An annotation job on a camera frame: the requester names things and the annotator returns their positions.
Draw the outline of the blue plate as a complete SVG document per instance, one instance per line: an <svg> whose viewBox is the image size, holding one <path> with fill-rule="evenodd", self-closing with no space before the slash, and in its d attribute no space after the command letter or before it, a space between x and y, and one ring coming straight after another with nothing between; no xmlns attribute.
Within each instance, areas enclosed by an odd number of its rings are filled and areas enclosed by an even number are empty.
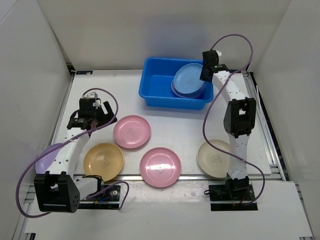
<svg viewBox="0 0 320 240"><path fill-rule="evenodd" d="M172 80L173 91L189 98L200 96L205 90L205 83L200 80L202 68L199 63L189 63L181 67Z"/></svg>

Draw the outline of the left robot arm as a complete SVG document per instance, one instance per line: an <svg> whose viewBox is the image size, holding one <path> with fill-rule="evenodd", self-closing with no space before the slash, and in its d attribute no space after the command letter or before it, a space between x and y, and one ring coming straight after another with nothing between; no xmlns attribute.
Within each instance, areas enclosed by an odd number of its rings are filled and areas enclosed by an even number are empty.
<svg viewBox="0 0 320 240"><path fill-rule="evenodd" d="M37 174L34 187L41 212L74 213L80 201L91 196L100 200L105 195L103 179L99 175L88 175L74 179L74 172L84 146L93 129L117 121L108 101L82 97L79 108L71 114L67 124L66 141L57 150L45 173Z"/></svg>

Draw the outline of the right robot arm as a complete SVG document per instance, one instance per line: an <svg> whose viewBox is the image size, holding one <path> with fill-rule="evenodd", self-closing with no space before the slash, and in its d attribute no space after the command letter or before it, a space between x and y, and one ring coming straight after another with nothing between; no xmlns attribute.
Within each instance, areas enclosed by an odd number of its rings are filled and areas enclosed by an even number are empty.
<svg viewBox="0 0 320 240"><path fill-rule="evenodd" d="M230 200L243 197L249 188L247 145L256 122L256 100L240 91L215 50L202 53L200 80L213 83L227 103L223 127L229 137L230 162L224 193Z"/></svg>

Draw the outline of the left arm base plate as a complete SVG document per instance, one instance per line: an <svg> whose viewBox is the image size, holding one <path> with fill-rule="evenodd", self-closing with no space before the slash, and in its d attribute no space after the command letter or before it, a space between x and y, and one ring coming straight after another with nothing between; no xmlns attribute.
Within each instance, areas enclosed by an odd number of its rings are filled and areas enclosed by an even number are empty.
<svg viewBox="0 0 320 240"><path fill-rule="evenodd" d="M121 185L117 184L104 193L91 198L83 199L79 203L79 210L117 210L120 207Z"/></svg>

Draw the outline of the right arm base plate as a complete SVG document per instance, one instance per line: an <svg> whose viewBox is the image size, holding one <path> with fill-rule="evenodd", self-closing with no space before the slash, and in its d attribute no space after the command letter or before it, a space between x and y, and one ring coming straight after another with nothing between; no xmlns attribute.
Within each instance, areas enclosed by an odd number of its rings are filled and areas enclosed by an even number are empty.
<svg viewBox="0 0 320 240"><path fill-rule="evenodd" d="M257 211L256 202L250 203L255 199L255 192L252 184L249 184L248 190L239 196L231 197L227 193L224 184L212 184L203 192L205 196L209 196L210 210L212 212L235 212L235 211Z"/></svg>

